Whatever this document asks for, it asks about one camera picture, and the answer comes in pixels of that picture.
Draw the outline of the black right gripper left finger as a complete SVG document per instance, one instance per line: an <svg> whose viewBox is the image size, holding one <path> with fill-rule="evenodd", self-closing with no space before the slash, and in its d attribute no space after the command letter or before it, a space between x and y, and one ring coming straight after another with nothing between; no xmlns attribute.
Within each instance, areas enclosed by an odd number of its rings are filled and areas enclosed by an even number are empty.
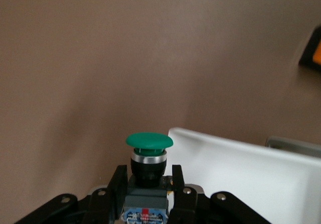
<svg viewBox="0 0 321 224"><path fill-rule="evenodd" d="M106 187L79 200L60 194L16 223L115 223L120 218L127 189L127 166L119 165Z"/></svg>

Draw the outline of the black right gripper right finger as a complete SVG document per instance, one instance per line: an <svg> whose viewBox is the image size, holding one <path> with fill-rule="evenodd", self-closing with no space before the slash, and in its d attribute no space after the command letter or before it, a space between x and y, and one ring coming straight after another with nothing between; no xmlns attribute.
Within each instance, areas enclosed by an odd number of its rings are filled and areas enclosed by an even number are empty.
<svg viewBox="0 0 321 224"><path fill-rule="evenodd" d="M169 223L269 223L233 194L220 191L211 197L185 185L181 165L172 166L174 207Z"/></svg>

